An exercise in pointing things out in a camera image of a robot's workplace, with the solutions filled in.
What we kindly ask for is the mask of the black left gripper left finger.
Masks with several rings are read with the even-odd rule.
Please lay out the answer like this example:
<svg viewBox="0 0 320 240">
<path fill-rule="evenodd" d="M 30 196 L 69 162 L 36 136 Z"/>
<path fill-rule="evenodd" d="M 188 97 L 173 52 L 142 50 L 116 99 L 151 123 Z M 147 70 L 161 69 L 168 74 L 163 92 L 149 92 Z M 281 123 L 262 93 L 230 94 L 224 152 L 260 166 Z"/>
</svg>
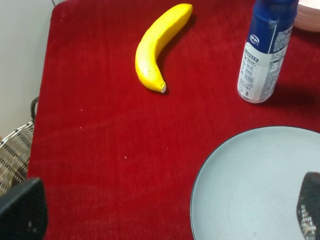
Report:
<svg viewBox="0 0 320 240">
<path fill-rule="evenodd" d="M 2 240 L 43 240 L 48 208 L 41 178 L 28 178 L 0 197 Z"/>
</svg>

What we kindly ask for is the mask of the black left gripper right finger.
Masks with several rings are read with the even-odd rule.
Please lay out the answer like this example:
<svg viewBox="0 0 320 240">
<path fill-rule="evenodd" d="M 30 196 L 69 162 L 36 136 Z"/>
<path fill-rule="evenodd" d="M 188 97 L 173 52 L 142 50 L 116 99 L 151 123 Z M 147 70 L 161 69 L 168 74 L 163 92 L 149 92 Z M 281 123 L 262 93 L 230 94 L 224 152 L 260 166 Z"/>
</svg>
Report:
<svg viewBox="0 0 320 240">
<path fill-rule="evenodd" d="M 307 172 L 303 178 L 296 216 L 305 240 L 320 240 L 320 173 Z"/>
</svg>

